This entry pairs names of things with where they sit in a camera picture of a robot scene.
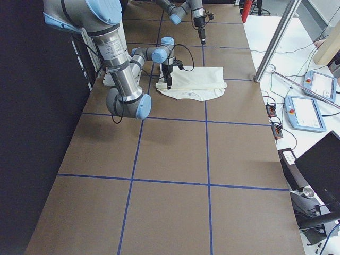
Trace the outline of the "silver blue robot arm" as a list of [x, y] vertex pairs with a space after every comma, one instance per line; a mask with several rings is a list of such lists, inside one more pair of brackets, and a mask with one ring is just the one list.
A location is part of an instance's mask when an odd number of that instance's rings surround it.
[[170, 67], [174, 39], [164, 37], [158, 47], [136, 48], [128, 55], [119, 1], [44, 1], [47, 25], [68, 32], [85, 30], [107, 65], [114, 88], [107, 94], [106, 105], [112, 116], [145, 119], [152, 100], [138, 85], [137, 78], [147, 61]]
[[202, 45], [206, 44], [205, 25], [208, 12], [203, 8], [202, 1], [184, 1], [180, 6], [171, 3], [168, 0], [155, 0], [158, 6], [160, 6], [168, 14], [170, 20], [175, 24], [180, 24], [186, 15], [189, 13], [193, 18], [193, 27], [198, 31], [198, 35]]

